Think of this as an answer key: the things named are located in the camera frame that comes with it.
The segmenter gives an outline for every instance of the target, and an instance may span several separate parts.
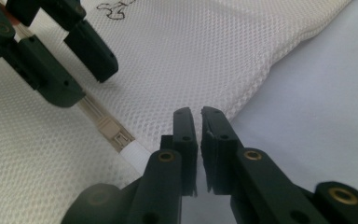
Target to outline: black ink drawing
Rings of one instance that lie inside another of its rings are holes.
[[[106,17],[114,20],[114,21],[120,21],[124,20],[126,18],[126,15],[124,14],[124,9],[134,3],[136,0],[122,0],[117,3],[114,3],[113,5],[109,3],[102,3],[97,6],[98,10],[107,10]]]

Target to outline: white mesh fabric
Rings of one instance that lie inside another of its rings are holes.
[[[317,35],[349,0],[105,1],[88,20],[116,54],[119,72],[98,84],[62,43],[60,29],[39,32],[61,62],[147,149],[172,132],[172,112],[190,106],[232,119],[270,67]]]
[[[66,32],[43,13],[33,30],[82,86],[154,151],[160,136],[172,132],[178,108],[190,106],[198,133],[204,105],[232,119],[270,67],[317,35],[348,3],[106,1],[104,7],[112,10],[95,8],[88,15],[119,62],[119,72],[104,84],[62,43]],[[87,8],[94,4],[86,2]],[[110,19],[123,15],[124,20]],[[0,60],[0,224],[59,223],[87,186],[123,187],[135,177],[79,109],[49,105]]]
[[[88,186],[138,176],[80,109],[48,104],[0,60],[0,224],[60,223]]]

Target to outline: screw hole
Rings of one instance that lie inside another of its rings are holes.
[[[173,161],[174,158],[175,156],[171,152],[161,152],[158,155],[160,161]]]
[[[89,204],[92,206],[98,206],[109,201],[110,194],[105,190],[97,190],[91,193],[89,196]]]
[[[144,224],[157,224],[159,222],[159,216],[156,213],[146,213],[142,221]]]
[[[9,28],[6,24],[0,22],[0,32],[2,32],[2,33],[9,33],[9,32],[10,32],[10,28]]]
[[[347,205],[358,204],[357,197],[346,189],[331,188],[328,192],[336,201],[340,203],[345,203]]]
[[[261,154],[255,151],[246,151],[243,155],[251,161],[259,161],[262,158]]]
[[[297,210],[292,211],[290,213],[290,217],[297,223],[301,223],[301,224],[310,223],[310,218],[307,215],[305,215],[304,213],[297,211]]]

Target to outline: white surface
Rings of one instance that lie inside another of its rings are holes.
[[[147,161],[151,155],[150,151],[144,148],[136,140],[124,147],[120,154],[141,175],[145,172]]]
[[[87,20],[117,56],[104,84],[62,43],[66,32],[37,32],[58,60],[146,149],[172,132],[172,113],[190,107],[233,118],[258,90],[271,65],[317,35],[350,0],[106,0]],[[119,13],[124,13],[123,20]]]
[[[0,59],[0,224],[60,223],[85,188],[138,177],[77,106],[48,104]]]
[[[314,191],[335,180],[358,189],[358,0],[319,35],[276,63],[232,125],[247,147],[266,151],[289,178]],[[235,223],[228,197],[183,199],[182,223]]]

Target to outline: mesh texture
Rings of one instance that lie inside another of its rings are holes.
[[[172,132],[172,112],[193,111],[200,139],[204,105],[232,119],[270,67],[317,35],[349,0],[123,0],[97,5],[87,19],[116,54],[119,72],[103,85],[61,42],[39,36],[85,88],[150,151]]]
[[[0,224],[60,223],[85,188],[138,173],[76,106],[48,104],[0,60]]]
[[[270,67],[317,35],[349,0],[86,2],[87,19],[116,54],[104,84],[62,43],[44,13],[32,29],[81,85],[150,151],[189,106],[200,139],[204,105],[232,119]],[[84,188],[124,187],[138,174],[77,107],[49,105],[0,60],[0,224],[59,223]]]

